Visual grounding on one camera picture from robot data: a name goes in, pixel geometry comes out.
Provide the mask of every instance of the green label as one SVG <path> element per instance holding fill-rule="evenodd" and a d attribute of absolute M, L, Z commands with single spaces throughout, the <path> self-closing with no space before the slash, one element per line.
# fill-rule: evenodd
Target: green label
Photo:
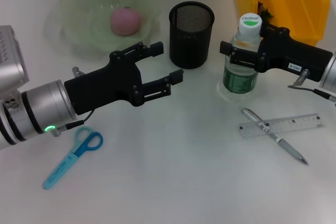
<path fill-rule="evenodd" d="M 227 68 L 224 69 L 223 84 L 232 93 L 244 94 L 251 91 L 257 81 L 258 73 L 250 76 L 239 76 L 230 72 Z"/>
<path fill-rule="evenodd" d="M 257 25 L 259 22 L 256 21 L 244 21 L 244 24 L 248 25 L 248 26 L 254 26 Z"/>

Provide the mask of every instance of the white table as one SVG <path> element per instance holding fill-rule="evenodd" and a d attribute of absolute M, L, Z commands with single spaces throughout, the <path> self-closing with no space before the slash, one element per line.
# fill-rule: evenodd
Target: white table
<path fill-rule="evenodd" d="M 151 42 L 169 45 L 169 10 L 186 0 L 158 0 L 161 28 Z M 170 97 L 134 108 L 118 101 L 87 122 L 104 145 L 85 153 L 52 190 L 42 182 L 73 145 L 74 130 L 43 134 L 0 152 L 0 222 L 124 224 L 330 224 L 336 222 L 336 108 L 317 95 L 289 90 L 297 76 L 282 70 L 260 74 L 258 95 L 244 105 L 265 119 L 320 113 L 327 127 L 282 134 L 308 160 L 304 166 L 268 137 L 240 137 L 248 120 L 223 101 L 221 40 L 237 29 L 234 0 L 192 0 L 215 13 L 206 63 L 186 70 Z M 0 0 L 0 25 L 18 37 L 29 90 L 72 78 L 71 67 L 90 72 L 98 62 L 65 56 L 46 39 L 45 20 L 58 0 Z M 336 45 L 336 0 L 320 47 Z M 138 64 L 143 81 L 178 67 L 167 53 Z M 306 81 L 306 86 L 318 84 Z"/>

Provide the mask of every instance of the bottle cap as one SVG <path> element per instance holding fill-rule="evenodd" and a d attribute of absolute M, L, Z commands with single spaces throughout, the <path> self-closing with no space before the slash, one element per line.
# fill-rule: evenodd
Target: bottle cap
<path fill-rule="evenodd" d="M 239 20 L 239 31 L 244 35 L 259 35 L 263 21 L 255 13 L 244 14 Z"/>

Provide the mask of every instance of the pen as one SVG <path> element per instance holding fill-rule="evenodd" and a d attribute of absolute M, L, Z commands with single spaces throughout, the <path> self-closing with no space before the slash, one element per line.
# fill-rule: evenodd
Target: pen
<path fill-rule="evenodd" d="M 278 145 L 280 145 L 286 152 L 288 152 L 292 157 L 297 159 L 298 161 L 308 165 L 308 162 L 305 158 L 296 150 L 294 149 L 286 140 L 281 138 L 278 134 L 276 134 L 272 129 L 266 125 L 262 121 L 260 117 L 256 115 L 252 110 L 243 108 L 242 114 L 250 119 L 250 121 L 256 123 L 256 125 L 264 131 L 268 136 L 270 136 Z"/>

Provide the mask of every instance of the blue scissors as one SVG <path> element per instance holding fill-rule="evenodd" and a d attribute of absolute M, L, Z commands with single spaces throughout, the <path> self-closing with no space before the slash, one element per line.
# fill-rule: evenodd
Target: blue scissors
<path fill-rule="evenodd" d="M 79 134 L 87 132 L 88 136 L 84 139 L 79 139 Z M 88 144 L 98 137 L 100 142 L 95 147 L 89 147 Z M 52 186 L 67 172 L 68 169 L 78 160 L 78 158 L 86 151 L 95 151 L 103 144 L 103 137 L 99 132 L 94 132 L 90 127 L 81 127 L 75 133 L 75 145 L 70 150 L 69 154 L 63 158 L 59 165 L 53 170 L 49 177 L 43 182 L 44 189 L 51 189 Z"/>

